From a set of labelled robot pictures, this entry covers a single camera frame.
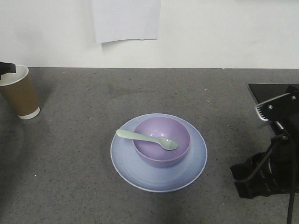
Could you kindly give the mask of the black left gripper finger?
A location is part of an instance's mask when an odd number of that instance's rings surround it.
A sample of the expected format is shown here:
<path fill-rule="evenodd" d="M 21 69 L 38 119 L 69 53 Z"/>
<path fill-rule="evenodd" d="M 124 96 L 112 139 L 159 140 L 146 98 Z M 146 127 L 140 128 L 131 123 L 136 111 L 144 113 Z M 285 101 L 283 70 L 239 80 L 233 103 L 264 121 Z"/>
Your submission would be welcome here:
<path fill-rule="evenodd" d="M 7 73 L 16 73 L 16 65 L 14 63 L 0 62 L 0 79 Z"/>

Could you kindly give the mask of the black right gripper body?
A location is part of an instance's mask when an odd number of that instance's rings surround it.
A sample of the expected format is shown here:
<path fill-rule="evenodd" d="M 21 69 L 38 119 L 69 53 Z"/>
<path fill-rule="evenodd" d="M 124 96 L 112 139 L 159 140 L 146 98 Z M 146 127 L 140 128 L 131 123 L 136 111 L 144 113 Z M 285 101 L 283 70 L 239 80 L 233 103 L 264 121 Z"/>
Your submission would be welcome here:
<path fill-rule="evenodd" d="M 276 135 L 265 152 L 230 168 L 241 198 L 299 191 L 299 140 L 285 130 L 273 129 Z"/>

